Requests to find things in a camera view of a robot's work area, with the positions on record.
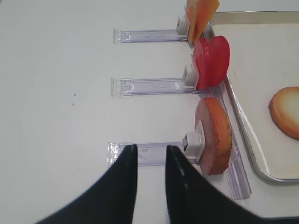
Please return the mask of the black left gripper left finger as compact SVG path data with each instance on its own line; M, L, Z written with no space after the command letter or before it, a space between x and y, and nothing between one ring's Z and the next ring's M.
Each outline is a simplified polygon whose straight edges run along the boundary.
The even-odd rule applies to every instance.
M130 224L137 192L137 145L127 145L85 193L41 224Z

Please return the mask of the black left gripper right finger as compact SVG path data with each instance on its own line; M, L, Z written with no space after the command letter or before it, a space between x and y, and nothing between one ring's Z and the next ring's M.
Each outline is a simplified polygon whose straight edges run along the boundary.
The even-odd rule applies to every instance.
M167 146L165 192L172 224L266 224L210 184L177 146Z

